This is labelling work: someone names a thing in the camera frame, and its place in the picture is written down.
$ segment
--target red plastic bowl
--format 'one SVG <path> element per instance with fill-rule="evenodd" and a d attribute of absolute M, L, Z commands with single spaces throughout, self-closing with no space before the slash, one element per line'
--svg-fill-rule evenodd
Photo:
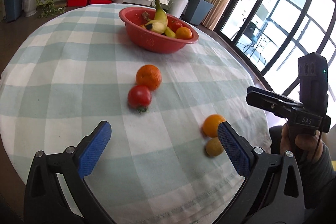
<path fill-rule="evenodd" d="M 143 12 L 149 13 L 150 18 L 154 18 L 155 10 L 146 7 L 127 7 L 119 12 L 119 17 L 125 22 L 127 34 L 134 44 L 151 52 L 169 54 L 177 52 L 187 44 L 197 42 L 198 33 L 190 25 L 169 14 L 167 14 L 168 20 L 179 21 L 184 27 L 191 30 L 193 34 L 191 39 L 170 38 L 140 27 L 140 25 L 147 23 L 142 17 Z"/>

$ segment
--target green and white tablecloth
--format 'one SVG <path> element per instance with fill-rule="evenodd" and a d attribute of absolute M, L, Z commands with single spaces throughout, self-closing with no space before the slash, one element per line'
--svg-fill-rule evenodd
<path fill-rule="evenodd" d="M 269 151 L 265 113 L 245 102 L 248 73 L 203 32 L 170 55 L 134 45 L 118 16 L 128 6 L 73 10 L 26 39 L 1 75 L 5 149 L 26 182 L 36 151 L 60 153 L 108 121 L 111 140 L 85 181 L 111 217 L 118 224 L 209 222 L 202 217 L 214 220 L 243 179 L 225 152 L 204 154 L 204 119 L 219 113 Z M 139 114 L 127 107 L 127 93 L 145 64 L 161 70 L 162 84 L 149 112 Z"/>

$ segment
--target hand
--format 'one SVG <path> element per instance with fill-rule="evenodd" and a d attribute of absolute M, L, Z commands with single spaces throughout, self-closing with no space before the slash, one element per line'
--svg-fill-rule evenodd
<path fill-rule="evenodd" d="M 289 140 L 289 128 L 288 124 L 285 123 L 281 132 L 281 143 L 280 143 L 280 153 L 284 154 L 286 150 L 292 151 L 291 143 Z M 309 134 L 299 134 L 295 138 L 295 144 L 298 148 L 308 151 L 307 159 L 311 160 L 316 149 L 317 141 L 319 139 L 320 132 L 316 130 L 316 135 L 312 136 Z M 322 155 L 323 152 L 323 142 L 320 141 L 319 147 L 316 151 L 315 158 L 312 160 L 312 163 L 316 163 Z"/>

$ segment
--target person's arm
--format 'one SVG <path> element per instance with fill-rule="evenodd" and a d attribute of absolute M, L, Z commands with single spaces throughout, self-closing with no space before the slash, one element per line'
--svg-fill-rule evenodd
<path fill-rule="evenodd" d="M 282 128 L 280 153 L 292 150 L 288 137 L 288 125 Z M 330 182 L 335 178 L 335 172 L 331 164 L 328 147 L 320 141 L 316 155 L 312 158 L 316 149 L 320 132 L 315 136 L 300 134 L 295 139 L 298 148 L 308 151 L 307 162 L 300 167 L 300 175 L 303 186 L 305 207 L 316 208 L 325 192 L 328 190 Z"/>

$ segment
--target bowl rim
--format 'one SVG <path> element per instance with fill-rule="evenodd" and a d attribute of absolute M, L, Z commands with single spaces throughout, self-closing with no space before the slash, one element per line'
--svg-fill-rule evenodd
<path fill-rule="evenodd" d="M 179 18 L 174 17 L 174 16 L 172 16 L 172 15 L 170 15 L 170 14 L 167 14 L 167 15 L 169 15 L 169 17 L 172 17 L 174 20 L 179 21 L 179 22 L 183 22 L 184 24 L 187 24 L 189 27 L 191 27 L 191 28 L 189 28 L 189 29 L 191 30 L 192 34 L 193 34 L 193 37 L 192 37 L 191 39 L 179 39 L 179 38 L 166 37 L 166 36 L 164 36 L 164 35 L 162 35 L 162 34 L 158 34 L 158 33 L 156 33 L 156 32 L 151 32 L 151 31 L 149 31 L 149 30 L 147 30 L 147 29 L 144 29 L 144 28 L 142 28 L 142 27 L 136 25 L 135 23 L 133 23 L 132 21 L 130 21 L 130 20 L 128 20 L 128 19 L 126 18 L 125 14 L 126 14 L 126 12 L 129 11 L 129 10 L 143 10 L 143 11 L 145 12 L 145 11 L 147 11 L 147 10 L 155 10 L 155 9 L 154 9 L 154 8 L 150 8 L 150 7 L 139 7 L 139 6 L 134 6 L 134 7 L 126 7 L 126 8 L 123 8 L 123 9 L 121 9 L 120 12 L 119 12 L 119 17 L 120 17 L 120 19 L 121 19 L 123 22 L 128 23 L 128 24 L 131 24 L 131 25 L 137 27 L 138 29 L 140 29 L 140 30 L 142 30 L 142 31 L 144 31 L 144 32 L 147 32 L 147 33 L 150 33 L 151 35 L 154 35 L 155 37 L 158 37 L 158 38 L 160 38 L 160 39 L 164 39 L 164 40 L 169 41 L 169 42 L 176 42 L 176 43 L 183 43 L 183 44 L 195 44 L 195 43 L 198 41 L 198 39 L 199 39 L 199 35 L 198 35 L 198 33 L 196 32 L 196 30 L 195 30 L 190 24 L 188 24 L 188 23 L 186 23 L 185 21 L 182 21 L 182 20 L 180 20 Z"/>

